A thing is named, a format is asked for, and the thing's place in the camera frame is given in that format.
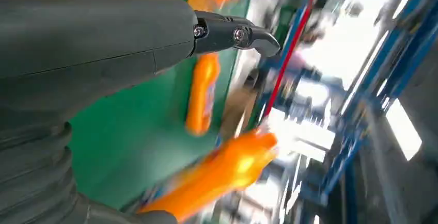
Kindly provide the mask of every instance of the bottle label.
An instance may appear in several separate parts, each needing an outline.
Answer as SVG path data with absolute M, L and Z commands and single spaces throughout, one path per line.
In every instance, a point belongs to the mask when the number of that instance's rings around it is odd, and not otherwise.
M 207 93 L 206 93 L 206 105 L 205 105 L 205 109 L 204 109 L 204 116 L 209 116 L 211 115 L 211 112 L 213 111 L 213 104 L 214 104 L 214 88 L 215 88 L 216 84 L 211 84 L 208 88 L 207 88 Z

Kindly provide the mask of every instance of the screw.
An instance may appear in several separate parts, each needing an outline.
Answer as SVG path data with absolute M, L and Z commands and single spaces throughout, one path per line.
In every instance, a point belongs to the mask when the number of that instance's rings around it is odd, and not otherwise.
M 201 26 L 195 26 L 195 29 L 194 29 L 194 34 L 195 34 L 195 37 L 201 37 L 202 35 L 204 35 L 204 28 L 203 27 L 201 27 Z
M 243 29 L 241 27 L 237 27 L 234 30 L 234 40 L 235 41 L 242 40 L 244 34 L 245 34 L 245 32 L 243 31 Z

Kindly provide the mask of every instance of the red pipe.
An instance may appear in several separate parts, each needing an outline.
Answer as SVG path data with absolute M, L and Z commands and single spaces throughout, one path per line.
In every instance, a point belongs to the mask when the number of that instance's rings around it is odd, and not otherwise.
M 289 51 L 286 55 L 285 61 L 283 62 L 283 65 L 281 66 L 280 72 L 278 74 L 277 82 L 275 83 L 275 87 L 272 90 L 271 97 L 269 98 L 268 105 L 267 105 L 265 112 L 263 114 L 264 117 L 269 115 L 269 113 L 271 112 L 272 106 L 274 105 L 275 97 L 277 96 L 278 89 L 280 88 L 281 80 L 283 79 L 283 76 L 285 74 L 290 57 L 292 56 L 292 53 L 295 50 L 296 44 L 298 43 L 298 40 L 301 36 L 301 33 L 304 30 L 304 26 L 306 25 L 307 20 L 309 19 L 310 13 L 312 11 L 313 2 L 314 2 L 314 0 L 308 1 L 307 6 L 306 6 L 306 10 L 304 11 L 304 14 L 303 14 L 303 17 L 301 18 L 300 23 L 298 24 L 298 29 L 296 30 L 296 33 L 294 34 L 292 43 L 290 44 L 290 47 L 289 47 Z

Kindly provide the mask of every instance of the plastic bottle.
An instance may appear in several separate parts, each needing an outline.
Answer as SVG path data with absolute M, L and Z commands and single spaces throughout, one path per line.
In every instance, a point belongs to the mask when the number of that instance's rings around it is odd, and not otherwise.
M 208 131 L 214 104 L 214 88 L 221 65 L 217 53 L 201 55 L 193 72 L 189 109 L 185 126 L 195 135 L 201 136 Z
M 139 212 L 166 210 L 183 222 L 221 196 L 253 184 L 275 158 L 276 143 L 276 137 L 262 129 L 225 142 L 198 164 L 174 176 L 170 180 L 172 190 Z

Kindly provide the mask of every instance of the robotic arm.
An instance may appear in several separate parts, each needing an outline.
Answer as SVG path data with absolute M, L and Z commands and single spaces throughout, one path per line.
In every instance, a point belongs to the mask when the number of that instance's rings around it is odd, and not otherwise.
M 172 223 L 77 193 L 68 120 L 195 54 L 277 41 L 246 19 L 178 0 L 0 0 L 0 222 Z

